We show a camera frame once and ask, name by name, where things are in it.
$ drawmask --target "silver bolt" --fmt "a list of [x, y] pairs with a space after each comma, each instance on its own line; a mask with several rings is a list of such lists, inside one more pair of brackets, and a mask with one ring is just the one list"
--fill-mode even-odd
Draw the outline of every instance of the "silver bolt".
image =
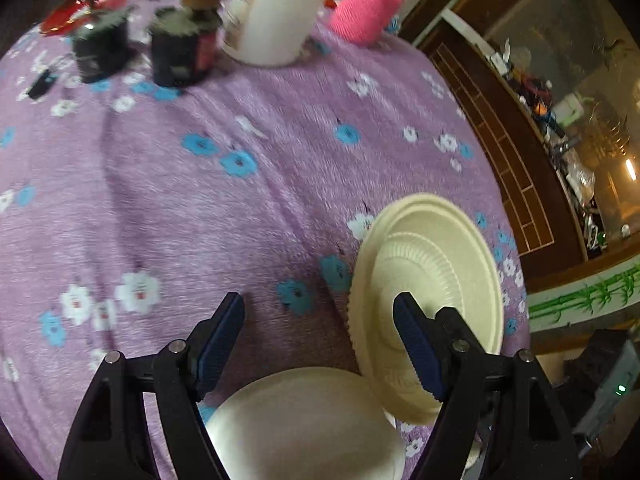
[[526, 363], [532, 363], [536, 360], [536, 357], [529, 350], [520, 350], [518, 357]]
[[111, 350], [107, 355], [104, 356], [104, 360], [107, 361], [110, 365], [114, 364], [120, 358], [120, 352], [117, 350]]
[[461, 354], [463, 354], [464, 352], [469, 350], [469, 343], [464, 339], [456, 339], [453, 341], [453, 349], [456, 352], [460, 352]]
[[169, 352], [174, 354], [179, 354], [185, 348], [187, 348], [187, 343], [185, 343], [182, 339], [176, 339], [169, 343]]

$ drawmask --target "floral tablecloth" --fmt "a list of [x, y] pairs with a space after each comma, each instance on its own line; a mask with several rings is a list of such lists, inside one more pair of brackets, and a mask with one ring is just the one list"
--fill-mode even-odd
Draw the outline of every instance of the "floral tablecloth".
[[[155, 86], [144, 55], [92, 85], [63, 58], [50, 91], [27, 98], [69, 49], [32, 30], [0, 60], [0, 415], [44, 479], [106, 351], [157, 352], [227, 291], [244, 295], [246, 323], [204, 419], [274, 372], [357, 371], [344, 317], [358, 246], [376, 213], [414, 192], [477, 223], [503, 287], [502, 350], [528, 345], [492, 170], [444, 80], [407, 43], [384, 36], [361, 50], [318, 23], [294, 65], [221, 59], [224, 70], [182, 92]], [[148, 412], [172, 478], [153, 402]], [[399, 431], [406, 477], [430, 429]]]

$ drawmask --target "white plastic jar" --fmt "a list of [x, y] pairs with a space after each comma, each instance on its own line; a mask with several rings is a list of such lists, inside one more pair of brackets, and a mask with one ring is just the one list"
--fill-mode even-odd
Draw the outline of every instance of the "white plastic jar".
[[256, 66], [296, 60], [324, 0], [229, 0], [223, 50]]

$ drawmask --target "white plate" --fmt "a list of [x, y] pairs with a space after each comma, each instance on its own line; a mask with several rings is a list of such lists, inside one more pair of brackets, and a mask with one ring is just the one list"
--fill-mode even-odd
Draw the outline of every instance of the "white plate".
[[440, 403], [422, 389], [393, 322], [400, 292], [433, 318], [455, 307], [485, 351], [500, 352], [504, 314], [494, 258], [451, 202], [411, 195], [387, 206], [358, 252], [348, 305], [351, 343], [382, 407], [412, 424], [431, 424]]
[[367, 381], [296, 368], [229, 397], [207, 432], [231, 480], [400, 480], [405, 444]]

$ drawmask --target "green bamboo decal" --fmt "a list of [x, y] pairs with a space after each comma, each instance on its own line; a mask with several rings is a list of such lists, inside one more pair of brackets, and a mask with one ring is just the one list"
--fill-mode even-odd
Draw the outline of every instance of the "green bamboo decal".
[[622, 306], [625, 306], [639, 288], [640, 264], [635, 264], [633, 267], [606, 280], [600, 280], [575, 292], [563, 294], [552, 300], [543, 301], [543, 303], [529, 307], [529, 318], [553, 317], [552, 323], [555, 324], [560, 321], [562, 313], [567, 310], [582, 310], [592, 316], [610, 303], [614, 295], [617, 295], [622, 302]]

